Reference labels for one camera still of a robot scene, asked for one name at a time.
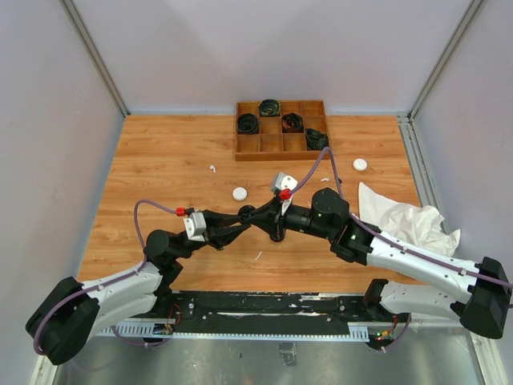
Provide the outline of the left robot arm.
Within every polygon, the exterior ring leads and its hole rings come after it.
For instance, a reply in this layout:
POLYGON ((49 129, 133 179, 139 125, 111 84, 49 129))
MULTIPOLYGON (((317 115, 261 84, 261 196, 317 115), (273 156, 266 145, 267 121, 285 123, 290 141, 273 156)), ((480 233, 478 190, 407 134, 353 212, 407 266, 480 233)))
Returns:
POLYGON ((221 250, 249 226, 240 216, 178 208, 184 231, 154 230, 141 238, 143 260, 124 271, 92 281, 59 281, 26 322, 37 355, 54 365, 74 358, 101 330, 138 314, 160 318, 172 307, 170 285, 183 269, 179 260, 210 246, 221 250))

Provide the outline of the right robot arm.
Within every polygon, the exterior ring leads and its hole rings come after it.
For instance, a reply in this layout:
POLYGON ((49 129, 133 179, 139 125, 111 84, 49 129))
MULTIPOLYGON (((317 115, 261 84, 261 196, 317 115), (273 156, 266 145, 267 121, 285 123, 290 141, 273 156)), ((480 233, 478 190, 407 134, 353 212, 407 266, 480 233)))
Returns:
POLYGON ((447 257, 401 241, 359 220, 331 188, 315 192, 308 208, 284 197, 278 193, 258 209, 246 205, 239 211, 242 223, 262 229, 274 241, 282 241, 287 230, 326 239, 343 261, 392 270, 421 283, 373 280, 363 301, 371 320, 388 314, 426 314, 454 319, 485 338, 503 337, 512 284, 499 261, 447 257))

